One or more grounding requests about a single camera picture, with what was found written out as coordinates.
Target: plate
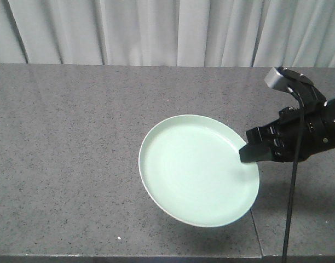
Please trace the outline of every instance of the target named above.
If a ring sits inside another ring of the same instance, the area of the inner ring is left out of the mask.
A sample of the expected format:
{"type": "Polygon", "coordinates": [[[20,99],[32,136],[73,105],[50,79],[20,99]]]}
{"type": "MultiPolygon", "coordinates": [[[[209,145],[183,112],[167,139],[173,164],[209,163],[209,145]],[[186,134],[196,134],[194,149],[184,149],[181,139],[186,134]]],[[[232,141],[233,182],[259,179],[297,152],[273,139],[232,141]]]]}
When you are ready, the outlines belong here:
{"type": "Polygon", "coordinates": [[[142,182],[155,203],[175,219],[200,227],[241,218],[259,189],[256,163],[241,163],[245,141],[225,124],[179,115],[154,126],[140,148],[142,182]]]}

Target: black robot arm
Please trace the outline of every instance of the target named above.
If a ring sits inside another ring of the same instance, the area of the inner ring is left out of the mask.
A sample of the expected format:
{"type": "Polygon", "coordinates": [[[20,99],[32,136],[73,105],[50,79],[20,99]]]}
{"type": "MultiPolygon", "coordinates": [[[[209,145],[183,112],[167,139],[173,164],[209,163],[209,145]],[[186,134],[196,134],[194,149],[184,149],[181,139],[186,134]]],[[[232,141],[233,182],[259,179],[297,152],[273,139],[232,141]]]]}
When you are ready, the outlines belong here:
{"type": "MultiPolygon", "coordinates": [[[[287,68],[272,68],[266,84],[293,95],[304,111],[304,130],[299,161],[335,148],[335,98],[327,101],[311,80],[287,68]]],[[[246,132],[248,144],[239,150],[242,162],[293,162],[296,140],[300,129],[300,111],[286,107],[279,118],[265,126],[246,132]]]]}

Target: table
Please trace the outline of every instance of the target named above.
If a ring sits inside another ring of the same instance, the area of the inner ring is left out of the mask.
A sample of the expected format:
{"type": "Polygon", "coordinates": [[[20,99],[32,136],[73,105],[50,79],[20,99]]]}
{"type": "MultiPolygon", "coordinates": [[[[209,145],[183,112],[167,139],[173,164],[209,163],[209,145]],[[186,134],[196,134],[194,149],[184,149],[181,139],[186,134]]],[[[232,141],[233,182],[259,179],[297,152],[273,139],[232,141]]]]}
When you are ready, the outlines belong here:
{"type": "MultiPolygon", "coordinates": [[[[335,68],[294,68],[327,97],[335,68]]],[[[259,162],[252,209],[183,224],[138,172],[147,132],[198,114],[245,131],[296,106],[269,68],[0,64],[0,262],[280,262],[291,163],[259,162]]],[[[289,262],[335,262],[335,150],[300,163],[289,262]]]]}

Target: gray granite countertop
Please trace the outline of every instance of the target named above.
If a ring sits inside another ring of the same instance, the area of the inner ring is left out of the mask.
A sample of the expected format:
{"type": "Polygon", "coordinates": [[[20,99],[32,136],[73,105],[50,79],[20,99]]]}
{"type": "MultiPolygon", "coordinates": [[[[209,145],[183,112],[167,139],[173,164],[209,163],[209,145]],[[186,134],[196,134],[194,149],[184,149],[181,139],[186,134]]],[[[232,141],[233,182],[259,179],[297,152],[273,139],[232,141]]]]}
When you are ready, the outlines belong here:
{"type": "MultiPolygon", "coordinates": [[[[297,70],[335,96],[335,68],[297,70]]],[[[218,228],[161,211],[137,165],[146,133],[174,115],[244,139],[276,119],[296,103],[266,87],[268,71],[0,64],[0,262],[278,262],[291,163],[259,163],[252,209],[218,228]]],[[[299,164],[289,254],[335,262],[335,150],[299,164]]]]}

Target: white curtain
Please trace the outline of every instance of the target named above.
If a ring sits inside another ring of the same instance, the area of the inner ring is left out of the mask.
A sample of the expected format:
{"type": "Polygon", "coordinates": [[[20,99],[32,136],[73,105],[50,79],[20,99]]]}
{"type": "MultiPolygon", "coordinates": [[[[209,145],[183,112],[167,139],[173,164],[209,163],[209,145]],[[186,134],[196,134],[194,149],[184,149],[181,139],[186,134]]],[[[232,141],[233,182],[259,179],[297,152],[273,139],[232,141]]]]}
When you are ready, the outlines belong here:
{"type": "Polygon", "coordinates": [[[0,62],[335,67],[335,0],[0,0],[0,62]]]}

